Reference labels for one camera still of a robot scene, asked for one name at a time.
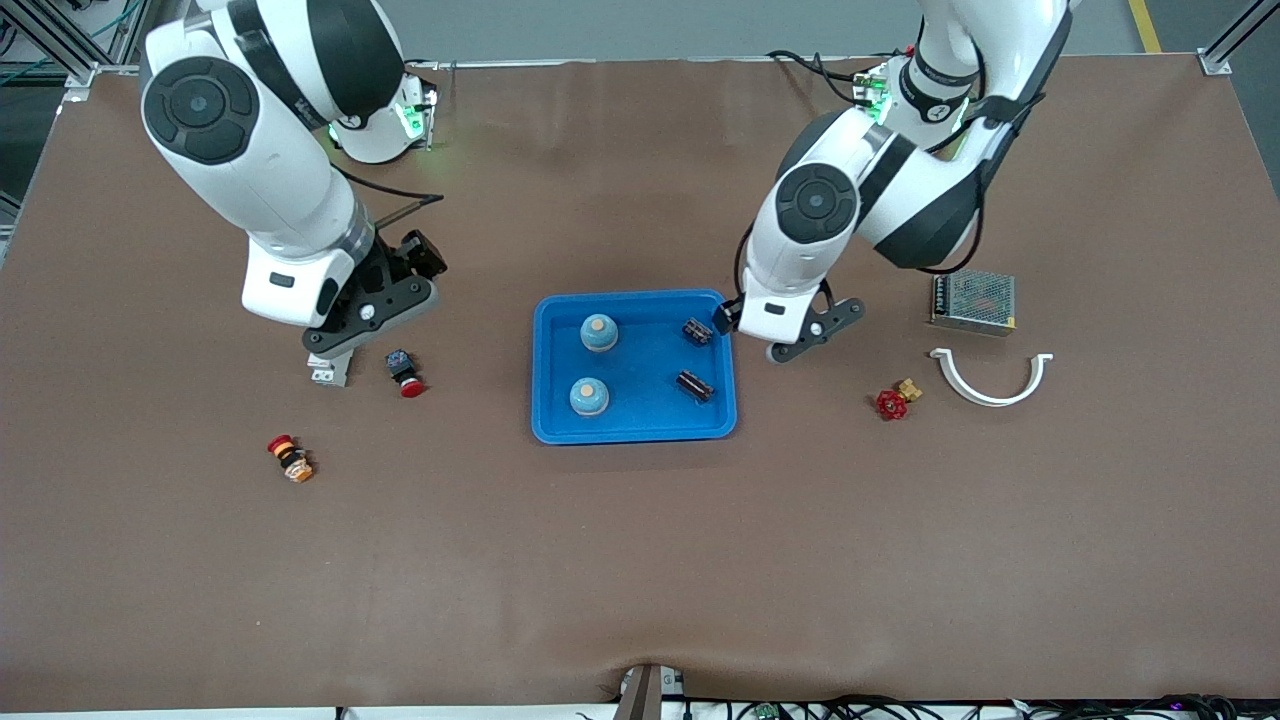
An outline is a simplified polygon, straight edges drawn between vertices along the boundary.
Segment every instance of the red button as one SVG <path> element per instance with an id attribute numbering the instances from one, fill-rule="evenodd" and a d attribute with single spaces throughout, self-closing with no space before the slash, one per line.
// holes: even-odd
<path id="1" fill-rule="evenodd" d="M 401 383 L 401 397 L 417 397 L 426 392 L 426 386 L 417 378 L 410 378 Z"/>
<path id="2" fill-rule="evenodd" d="M 287 442 L 293 442 L 293 437 L 292 436 L 278 436 L 275 439 L 273 439 L 271 442 L 269 442 L 266 445 L 266 451 L 270 452 L 271 455 L 275 455 L 275 448 L 280 447 L 282 445 L 284 445 Z"/>

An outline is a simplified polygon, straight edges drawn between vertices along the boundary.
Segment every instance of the yellow floor line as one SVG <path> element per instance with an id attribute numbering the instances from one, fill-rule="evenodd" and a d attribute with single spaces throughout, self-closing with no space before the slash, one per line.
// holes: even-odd
<path id="1" fill-rule="evenodd" d="M 1133 13 L 1133 22 L 1138 26 L 1143 51 L 1164 53 L 1160 49 L 1160 38 L 1156 37 L 1156 26 L 1152 24 L 1151 13 L 1147 10 L 1147 0 L 1129 0 L 1129 12 Z"/>

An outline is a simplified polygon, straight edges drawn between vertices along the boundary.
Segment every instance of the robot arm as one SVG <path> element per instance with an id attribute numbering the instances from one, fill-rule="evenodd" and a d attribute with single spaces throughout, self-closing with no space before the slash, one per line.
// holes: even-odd
<path id="1" fill-rule="evenodd" d="M 1071 24 L 1066 0 L 920 0 L 916 51 L 888 65 L 887 102 L 820 117 L 796 138 L 746 240 L 737 328 L 792 345 L 854 232 L 900 268 L 946 260 L 1038 101 Z M 986 94 L 965 113 L 984 73 Z M 950 160 L 927 149 L 964 113 Z"/>
<path id="2" fill-rule="evenodd" d="M 388 249 L 311 135 L 387 111 L 401 87 L 376 1 L 202 8 L 147 36 L 142 117 L 178 176 L 248 234 L 244 307 L 308 327 L 303 345 L 333 357 L 434 305 L 443 260 L 425 238 Z"/>

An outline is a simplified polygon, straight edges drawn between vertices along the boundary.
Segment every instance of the blue tray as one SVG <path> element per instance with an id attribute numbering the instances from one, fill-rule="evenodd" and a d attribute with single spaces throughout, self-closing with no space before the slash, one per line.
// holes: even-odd
<path id="1" fill-rule="evenodd" d="M 603 445 L 713 439 L 737 424 L 733 352 L 728 336 L 716 333 L 704 346 L 685 338 L 689 318 L 712 325 L 724 301 L 714 290 L 659 290 L 553 295 L 534 310 L 532 427 L 547 445 Z M 618 323 L 618 343 L 607 352 L 582 346 L 579 329 L 588 315 L 604 313 Z M 698 402 L 676 384 L 689 370 L 713 388 Z M 609 407 L 582 418 L 568 404 L 579 378 L 609 388 Z"/>

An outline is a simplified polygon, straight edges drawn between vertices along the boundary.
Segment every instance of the white semicircle pipe clamp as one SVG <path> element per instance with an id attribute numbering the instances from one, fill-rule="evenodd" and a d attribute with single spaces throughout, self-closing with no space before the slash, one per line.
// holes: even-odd
<path id="1" fill-rule="evenodd" d="M 1053 359 L 1051 352 L 1041 352 L 1036 357 L 1032 357 L 1032 378 L 1028 380 L 1027 387 L 1023 392 L 1012 397 L 991 397 L 989 395 L 983 395 L 975 389 L 973 386 L 964 382 L 960 377 L 960 372 L 956 370 L 955 357 L 951 351 L 946 347 L 937 347 L 929 352 L 929 357 L 937 357 L 938 364 L 942 365 L 942 375 L 951 384 L 951 388 L 960 393 L 969 402 L 977 402 L 978 405 L 984 405 L 987 407 L 1007 407 L 1015 402 L 1021 402 L 1027 400 L 1030 393 L 1036 392 L 1039 387 L 1039 382 L 1044 378 L 1044 363 Z"/>

